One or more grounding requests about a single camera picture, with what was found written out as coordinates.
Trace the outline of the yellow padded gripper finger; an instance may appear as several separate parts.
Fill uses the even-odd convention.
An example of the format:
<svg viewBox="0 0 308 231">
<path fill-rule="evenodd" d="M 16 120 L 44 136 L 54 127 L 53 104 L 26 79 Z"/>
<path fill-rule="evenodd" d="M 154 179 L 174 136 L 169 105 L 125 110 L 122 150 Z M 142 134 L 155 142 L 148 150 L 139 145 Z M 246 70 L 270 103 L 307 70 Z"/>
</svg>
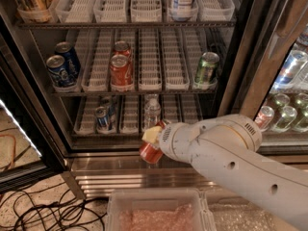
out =
<svg viewBox="0 0 308 231">
<path fill-rule="evenodd" d="M 151 144 L 155 144 L 158 141 L 158 137 L 162 132 L 163 128 L 161 126 L 153 126 L 146 129 L 143 133 L 142 140 Z"/>
</svg>

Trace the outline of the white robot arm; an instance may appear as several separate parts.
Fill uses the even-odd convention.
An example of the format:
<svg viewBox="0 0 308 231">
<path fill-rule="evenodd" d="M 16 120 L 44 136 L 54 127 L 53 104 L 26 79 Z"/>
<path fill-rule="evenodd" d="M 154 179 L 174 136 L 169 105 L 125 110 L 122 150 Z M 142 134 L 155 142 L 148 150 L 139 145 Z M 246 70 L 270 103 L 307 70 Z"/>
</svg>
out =
<svg viewBox="0 0 308 231">
<path fill-rule="evenodd" d="M 156 125 L 142 139 L 299 231 L 308 231 L 308 173 L 258 154 L 262 133 L 249 117 Z"/>
</svg>

